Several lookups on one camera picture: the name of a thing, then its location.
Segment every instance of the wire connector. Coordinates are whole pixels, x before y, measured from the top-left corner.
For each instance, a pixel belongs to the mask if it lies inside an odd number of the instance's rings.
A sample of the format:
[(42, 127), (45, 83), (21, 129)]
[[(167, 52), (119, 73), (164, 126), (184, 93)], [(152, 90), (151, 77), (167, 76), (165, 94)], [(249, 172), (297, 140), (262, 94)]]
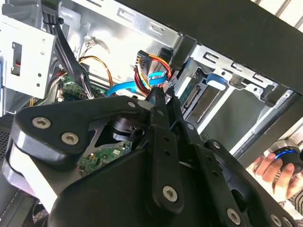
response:
[(139, 59), (141, 59), (140, 61), (140, 66), (141, 66), (141, 70), (145, 75), (149, 74), (151, 65), (152, 65), (152, 58), (149, 56), (148, 53), (144, 52), (144, 51), (139, 51), (137, 54), (137, 62), (136, 64), (138, 64)]

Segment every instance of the green circuit board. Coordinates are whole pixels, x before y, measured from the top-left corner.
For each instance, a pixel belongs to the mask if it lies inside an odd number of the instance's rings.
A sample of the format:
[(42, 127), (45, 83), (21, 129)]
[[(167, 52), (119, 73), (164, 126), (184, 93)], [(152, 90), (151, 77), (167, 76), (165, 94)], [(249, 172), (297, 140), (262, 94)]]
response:
[(127, 154), (131, 150), (130, 142), (120, 142), (113, 147), (103, 148), (83, 156), (79, 162), (80, 175), (86, 176), (106, 166), (108, 163)]
[[(84, 90), (73, 82), (70, 76), (66, 75), (64, 76), (64, 79), (65, 80), (62, 82), (62, 96), (64, 97), (65, 101), (83, 100), (87, 98)], [(92, 85), (91, 88), (96, 96), (102, 96), (107, 92), (106, 90), (94, 85)]]

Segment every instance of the metal screw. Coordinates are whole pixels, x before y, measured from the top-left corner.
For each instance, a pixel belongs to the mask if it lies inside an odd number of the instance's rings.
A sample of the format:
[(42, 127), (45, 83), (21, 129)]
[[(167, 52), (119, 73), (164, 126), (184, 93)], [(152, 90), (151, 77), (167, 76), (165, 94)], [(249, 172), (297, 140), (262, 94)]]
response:
[(64, 143), (68, 145), (76, 145), (79, 142), (79, 137), (72, 132), (66, 132), (61, 136)]
[(134, 103), (129, 102), (128, 104), (130, 107), (136, 107), (136, 105)]
[(289, 93), (286, 93), (283, 97), (284, 98), (289, 98), (290, 94)]
[(293, 224), (286, 217), (283, 216), (282, 218), (289, 227), (294, 227)]
[(234, 209), (228, 208), (226, 213), (227, 213), (227, 216), (229, 217), (229, 219), (233, 223), (235, 223), (238, 226), (241, 224), (240, 216), (238, 215), (238, 213)]
[(163, 187), (163, 195), (170, 202), (175, 202), (178, 199), (178, 194), (177, 194), (176, 190), (174, 188), (172, 188), (171, 186)]
[(157, 111), (159, 114), (161, 114), (162, 116), (164, 116), (164, 113), (161, 110)]
[(279, 227), (282, 226), (282, 223), (281, 223), (280, 219), (278, 219), (278, 217), (277, 217), (276, 215), (270, 214), (270, 217), (271, 217), (272, 221), (273, 221), (277, 226), (279, 226)]
[(220, 149), (220, 145), (217, 142), (214, 142), (214, 146), (218, 149)]
[(39, 129), (47, 129), (52, 125), (51, 121), (45, 117), (35, 117), (32, 124)]
[(194, 130), (195, 128), (191, 124), (187, 124), (188, 128)]

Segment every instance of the human hand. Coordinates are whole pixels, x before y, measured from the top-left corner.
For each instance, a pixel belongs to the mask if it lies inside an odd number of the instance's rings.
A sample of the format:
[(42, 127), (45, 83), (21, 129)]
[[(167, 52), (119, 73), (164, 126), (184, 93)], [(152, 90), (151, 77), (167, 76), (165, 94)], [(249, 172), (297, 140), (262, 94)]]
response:
[(259, 157), (247, 168), (247, 171), (277, 202), (283, 202), (303, 189), (303, 174), (299, 173), (291, 179), (294, 165), (290, 163), (275, 182), (275, 176), (283, 164), (282, 159), (275, 158), (274, 153), (269, 154), (263, 161)]

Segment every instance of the yellow cable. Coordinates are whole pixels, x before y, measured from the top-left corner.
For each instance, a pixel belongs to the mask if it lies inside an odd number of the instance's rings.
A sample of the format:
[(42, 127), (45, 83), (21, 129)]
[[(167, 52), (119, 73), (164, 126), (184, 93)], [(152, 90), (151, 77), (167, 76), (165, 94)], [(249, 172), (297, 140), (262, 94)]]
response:
[(81, 57), (79, 59), (79, 63), (82, 63), (83, 61), (85, 61), (86, 59), (95, 59), (96, 61), (100, 62), (103, 67), (106, 69), (107, 74), (108, 74), (108, 80), (109, 80), (109, 86), (112, 87), (113, 86), (113, 79), (112, 79), (112, 75), (108, 69), (108, 67), (106, 66), (106, 64), (98, 57), (96, 56), (86, 56), (86, 57)]
[(167, 64), (167, 62), (164, 61), (162, 58), (159, 58), (159, 57), (157, 57), (156, 55), (153, 55), (153, 54), (150, 54), (150, 57), (160, 60), (164, 65), (166, 65), (168, 68), (170, 68), (170, 66)]
[(149, 90), (151, 90), (152, 88), (151, 88), (151, 86), (149, 85), (149, 82), (146, 80), (146, 77), (143, 75), (143, 72), (141, 71), (141, 66), (140, 66), (140, 63), (141, 63), (141, 58), (139, 59), (139, 61), (138, 61), (138, 71), (139, 71), (139, 76), (140, 76), (140, 78), (145, 82), (145, 86), (149, 89)]

